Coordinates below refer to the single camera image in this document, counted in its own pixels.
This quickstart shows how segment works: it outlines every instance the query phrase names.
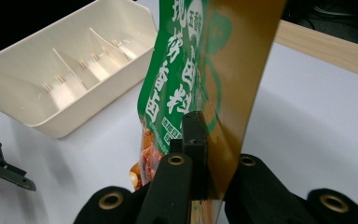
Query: white plastic tray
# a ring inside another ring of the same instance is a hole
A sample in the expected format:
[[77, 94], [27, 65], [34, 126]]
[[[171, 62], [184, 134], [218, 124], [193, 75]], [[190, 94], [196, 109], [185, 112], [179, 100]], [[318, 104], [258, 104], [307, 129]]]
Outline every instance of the white plastic tray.
[[64, 137], [145, 77], [156, 37], [148, 8], [95, 1], [0, 51], [0, 111]]

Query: white table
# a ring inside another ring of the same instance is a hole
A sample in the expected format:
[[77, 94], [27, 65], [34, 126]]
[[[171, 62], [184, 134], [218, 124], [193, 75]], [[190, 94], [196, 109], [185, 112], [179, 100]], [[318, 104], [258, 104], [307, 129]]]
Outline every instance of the white table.
[[[139, 3], [158, 21], [158, 1]], [[132, 189], [141, 85], [62, 139], [0, 113], [5, 158], [37, 187], [32, 192], [0, 178], [0, 223], [72, 223], [97, 190]], [[330, 188], [358, 203], [358, 75], [274, 43], [242, 151], [262, 159], [300, 197]]]

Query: wooden edge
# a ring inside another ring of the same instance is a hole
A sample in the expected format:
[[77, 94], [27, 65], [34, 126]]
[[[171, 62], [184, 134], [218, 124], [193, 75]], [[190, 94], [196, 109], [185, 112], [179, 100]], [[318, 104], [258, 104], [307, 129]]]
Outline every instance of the wooden edge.
[[358, 44], [280, 21], [275, 42], [358, 74]]

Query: cable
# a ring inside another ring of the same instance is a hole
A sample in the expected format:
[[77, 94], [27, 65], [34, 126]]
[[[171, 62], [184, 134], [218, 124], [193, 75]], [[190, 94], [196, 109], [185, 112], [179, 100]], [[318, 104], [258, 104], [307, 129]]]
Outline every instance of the cable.
[[350, 14], [350, 13], [325, 11], [319, 7], [313, 7], [313, 9], [319, 13], [329, 15], [329, 16], [342, 16], [342, 17], [355, 17], [356, 16], [356, 15]]
[[304, 20], [307, 21], [310, 24], [310, 27], [312, 28], [312, 30], [316, 30], [315, 25], [313, 25], [313, 22], [311, 22], [310, 19], [304, 18]]

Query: black metal bracket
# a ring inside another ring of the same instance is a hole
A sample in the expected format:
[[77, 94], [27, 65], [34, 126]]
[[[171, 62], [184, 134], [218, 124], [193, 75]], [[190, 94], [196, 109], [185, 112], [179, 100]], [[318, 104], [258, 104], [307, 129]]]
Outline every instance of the black metal bracket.
[[[183, 139], [171, 141], [150, 183], [131, 193], [108, 187], [94, 193], [75, 224], [190, 223], [191, 201], [207, 199], [208, 144], [201, 112], [184, 115]], [[313, 190], [307, 200], [291, 193], [257, 157], [241, 154], [228, 187], [230, 224], [358, 223], [358, 205], [331, 189]]]
[[5, 161], [4, 154], [2, 153], [2, 144], [0, 143], [0, 177], [24, 189], [36, 191], [34, 182], [26, 178], [26, 174], [22, 169]]

